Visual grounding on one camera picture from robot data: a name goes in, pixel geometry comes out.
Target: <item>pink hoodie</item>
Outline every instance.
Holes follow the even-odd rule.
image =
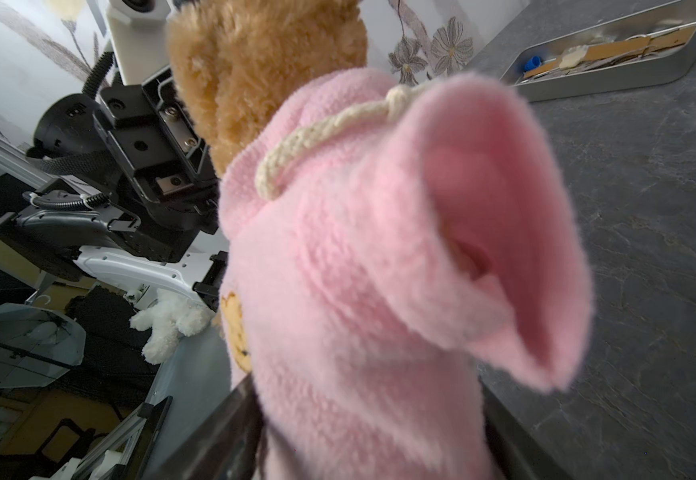
[[[220,294],[242,303],[272,480],[492,478],[470,357],[549,392],[587,345],[591,275],[562,176],[497,82],[441,82],[397,123],[298,158],[276,200],[257,196],[256,167],[284,136],[395,84],[371,69],[310,82],[223,179]],[[458,268],[442,226],[478,273]]]

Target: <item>brown plush fur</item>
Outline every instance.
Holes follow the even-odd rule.
[[[201,0],[170,22],[172,73],[222,177],[299,87],[366,65],[359,0]]]

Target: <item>stuffed animal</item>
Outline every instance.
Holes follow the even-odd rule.
[[[170,290],[157,290],[157,302],[135,313],[129,325],[140,332],[152,329],[143,346],[145,361],[157,365],[166,361],[178,348],[181,336],[196,335],[212,320],[212,310],[201,302]]]
[[[513,91],[343,70],[365,51],[357,0],[203,0],[172,22],[222,177],[233,383],[252,371],[266,478],[493,478],[472,359],[570,383],[592,315],[573,210]]]

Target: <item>silver tray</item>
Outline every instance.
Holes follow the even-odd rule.
[[[684,76],[696,59],[696,29],[687,43],[668,54],[655,55],[628,63],[570,73],[561,77],[538,78],[522,82],[523,66],[537,55],[544,61],[559,57],[564,50],[596,43],[601,39],[617,42],[635,35],[650,34],[696,22],[696,0],[677,0],[635,14],[598,24],[579,32],[540,43],[520,53],[500,81],[515,85],[529,101],[647,87],[672,82]]]

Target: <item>white plush toy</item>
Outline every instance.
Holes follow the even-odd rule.
[[[135,330],[153,329],[151,338],[143,347],[145,361],[153,365],[172,356],[181,336],[196,335],[214,316],[205,304],[180,293],[159,289],[156,295],[158,302],[155,305],[129,319],[130,327]]]

